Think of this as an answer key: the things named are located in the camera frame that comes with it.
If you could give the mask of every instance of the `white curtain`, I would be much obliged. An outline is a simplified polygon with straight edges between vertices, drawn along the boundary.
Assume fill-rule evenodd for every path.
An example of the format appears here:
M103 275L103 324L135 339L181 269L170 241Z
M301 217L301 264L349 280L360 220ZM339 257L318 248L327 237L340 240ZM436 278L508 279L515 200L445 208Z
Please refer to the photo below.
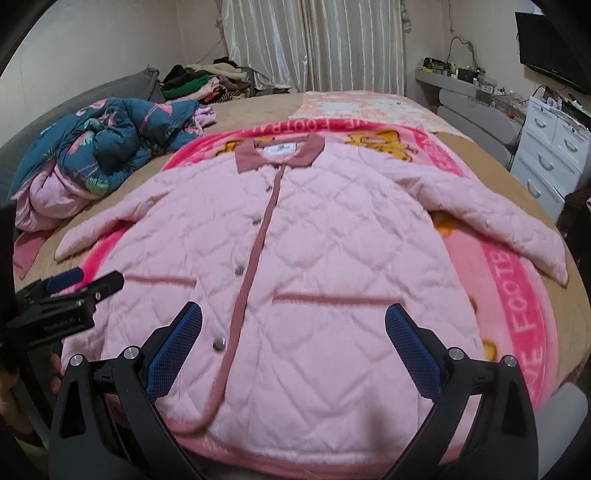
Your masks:
M268 83L404 92L400 0L223 0L222 18L230 58Z
M306 84L307 54L300 0L223 0L223 28L231 60L259 72L255 86Z

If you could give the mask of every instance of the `tan bedsheet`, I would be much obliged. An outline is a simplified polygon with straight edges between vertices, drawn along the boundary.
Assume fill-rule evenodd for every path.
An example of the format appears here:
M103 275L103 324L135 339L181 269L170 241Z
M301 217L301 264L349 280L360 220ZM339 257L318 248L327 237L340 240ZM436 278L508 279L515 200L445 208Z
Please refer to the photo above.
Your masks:
M261 98L235 100L214 106L218 122L207 129L208 133L236 130L287 120L302 103L301 95L269 95ZM475 143L455 135L441 133L438 137L455 151L478 177L493 191L509 198L529 214L541 219L548 226L552 221L540 204L531 197L493 157ZM84 253L60 264L53 260L55 250L65 233L96 213L119 202L127 193L157 173L170 158L169 155L152 160L134 173L115 193L78 214L68 225L56 231L45 243L31 271L24 280L16 279L17 288L36 280L66 271L79 264ZM567 288L543 276L543 282L554 307L558 330L560 359L557 383L561 383L579 364L586 360L591 349L591 308L583 282L574 261L568 254L570 281Z

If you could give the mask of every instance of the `jacket sleeve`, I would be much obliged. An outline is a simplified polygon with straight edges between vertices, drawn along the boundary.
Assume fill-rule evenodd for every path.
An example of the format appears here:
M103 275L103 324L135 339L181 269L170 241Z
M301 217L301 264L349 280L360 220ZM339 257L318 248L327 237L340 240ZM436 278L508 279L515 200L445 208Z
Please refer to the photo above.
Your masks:
M479 180L458 177L431 166L401 161L387 163L382 173L401 185L426 210L448 212L529 258L561 285L568 283L565 246L556 230L490 191Z
M178 181L177 169L158 173L130 192L117 205L74 227L65 234L56 249L57 261L92 246L100 237L110 233L119 221L135 223L172 191Z

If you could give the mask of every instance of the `television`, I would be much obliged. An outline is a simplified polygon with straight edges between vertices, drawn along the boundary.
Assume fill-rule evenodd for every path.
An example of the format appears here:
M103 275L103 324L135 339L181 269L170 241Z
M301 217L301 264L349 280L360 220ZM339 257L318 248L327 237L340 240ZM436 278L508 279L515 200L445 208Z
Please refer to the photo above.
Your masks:
M591 83L556 27L545 15L516 12L519 58L523 65L585 95Z

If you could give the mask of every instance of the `clothing label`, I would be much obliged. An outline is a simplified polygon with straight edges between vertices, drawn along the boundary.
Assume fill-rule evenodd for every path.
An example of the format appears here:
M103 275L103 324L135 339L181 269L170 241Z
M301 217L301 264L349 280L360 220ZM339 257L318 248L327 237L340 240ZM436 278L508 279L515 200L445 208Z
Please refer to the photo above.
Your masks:
M267 155L286 155L290 153L296 152L296 144L295 143L282 143L279 145L272 145L270 147L265 147L264 152Z

